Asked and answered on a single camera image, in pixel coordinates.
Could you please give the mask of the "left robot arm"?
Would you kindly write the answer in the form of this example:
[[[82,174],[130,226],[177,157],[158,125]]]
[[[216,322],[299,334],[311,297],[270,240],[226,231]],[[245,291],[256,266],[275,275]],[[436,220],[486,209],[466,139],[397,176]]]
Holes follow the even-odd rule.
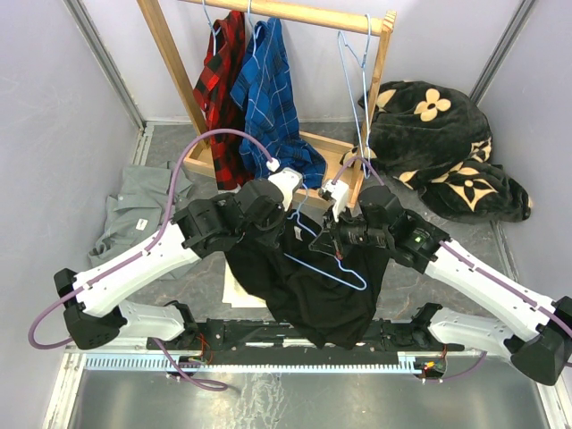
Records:
[[[244,239],[273,246],[301,180],[293,172],[249,181],[237,193],[196,199],[178,211],[164,231],[86,272],[64,268],[54,276],[64,298],[63,317],[79,349],[123,338],[157,338],[177,348],[192,346],[198,328],[188,306],[130,302],[129,296],[165,274],[192,266]]]

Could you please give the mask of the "black shirt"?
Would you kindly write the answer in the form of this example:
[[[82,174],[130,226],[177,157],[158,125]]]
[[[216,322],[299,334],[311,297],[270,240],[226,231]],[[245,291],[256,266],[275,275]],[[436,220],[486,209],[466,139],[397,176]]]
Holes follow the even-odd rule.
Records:
[[[321,227],[290,213],[271,249],[243,239],[225,253],[231,272],[273,318],[291,324],[322,348],[352,349],[374,318],[389,257],[381,248],[354,247],[341,260],[308,248]]]

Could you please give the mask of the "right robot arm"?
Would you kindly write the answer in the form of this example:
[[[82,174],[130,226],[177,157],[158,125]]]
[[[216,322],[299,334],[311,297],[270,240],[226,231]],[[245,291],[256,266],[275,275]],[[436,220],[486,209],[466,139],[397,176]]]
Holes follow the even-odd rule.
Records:
[[[347,207],[349,187],[343,181],[327,181],[318,194],[329,207],[311,249],[344,257],[358,247],[380,248],[397,264],[451,286],[491,313],[481,317],[437,307],[409,329],[418,348],[440,342],[479,349],[547,386],[571,365],[569,296],[553,299],[491,268],[446,231],[404,208],[385,185],[361,189],[357,216]]]

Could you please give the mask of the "light blue hangers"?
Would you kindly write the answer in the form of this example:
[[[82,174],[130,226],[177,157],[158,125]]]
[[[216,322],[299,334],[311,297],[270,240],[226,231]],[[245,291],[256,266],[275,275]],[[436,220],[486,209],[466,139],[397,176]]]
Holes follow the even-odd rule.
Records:
[[[338,51],[341,59],[341,67],[344,75],[344,79],[346,81],[346,87],[349,94],[349,101],[351,103],[351,110],[353,114],[354,123],[356,126],[357,131],[357,149],[356,149],[356,156],[362,162],[361,170],[364,174],[364,177],[368,179],[371,175],[371,154],[372,150],[369,144],[369,138],[371,133],[371,125],[370,119],[371,114],[368,112],[367,102],[369,101],[368,90],[366,86],[366,62],[369,53],[369,47],[371,43],[371,38],[373,35],[372,29],[372,18],[369,13],[365,14],[366,21],[367,21],[367,32],[366,32],[366,43],[364,52],[361,56],[359,56],[356,51],[353,49],[351,44],[348,42],[346,35],[343,30],[339,30],[337,33],[337,45]],[[346,64],[346,57],[345,52],[351,54],[357,65],[359,66],[359,70],[361,72],[361,84],[363,89],[363,96],[361,100],[363,101],[363,109],[364,109],[364,118],[363,121],[359,121],[358,117],[358,99],[354,97],[352,91],[352,85],[350,83],[349,74],[348,74],[348,67]]]

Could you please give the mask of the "wooden clothes rack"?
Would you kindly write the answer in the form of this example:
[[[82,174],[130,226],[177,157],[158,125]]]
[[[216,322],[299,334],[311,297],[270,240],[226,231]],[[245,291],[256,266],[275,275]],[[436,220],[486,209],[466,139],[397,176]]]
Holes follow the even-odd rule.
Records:
[[[336,158],[354,149],[369,156],[369,126],[381,84],[396,13],[383,19],[340,13],[277,1],[204,1],[205,9],[217,7],[227,16],[209,20],[207,53],[198,81],[192,83],[181,60],[161,5],[141,1],[141,10],[181,101],[199,135],[198,143],[182,155],[189,171],[216,179],[220,189],[236,189],[252,175],[270,170],[263,153],[244,138],[206,136],[206,131],[241,127],[263,140],[281,164],[295,166],[310,189],[310,204],[321,206],[317,191],[335,174],[346,192],[343,203],[354,206],[364,181],[361,161],[338,167]],[[360,141],[354,147],[338,139],[304,132],[294,104],[290,64],[282,35],[282,22],[294,21],[336,29],[341,51],[348,49],[346,32],[379,39],[374,70],[362,77],[365,92],[364,120],[357,120]]]

